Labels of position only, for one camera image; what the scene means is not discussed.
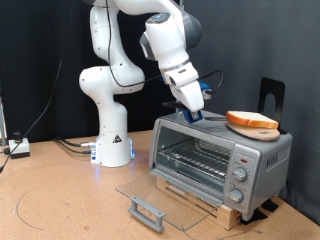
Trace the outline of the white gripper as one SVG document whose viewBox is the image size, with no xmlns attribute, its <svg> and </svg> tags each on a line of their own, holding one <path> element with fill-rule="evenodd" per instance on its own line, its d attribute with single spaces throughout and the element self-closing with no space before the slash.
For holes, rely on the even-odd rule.
<svg viewBox="0 0 320 240">
<path fill-rule="evenodd" d="M 165 83 L 173 96 L 191 111 L 193 120 L 200 118 L 199 111 L 204 107 L 202 90 L 198 82 L 198 72 L 191 62 L 178 68 L 162 70 Z"/>
</svg>

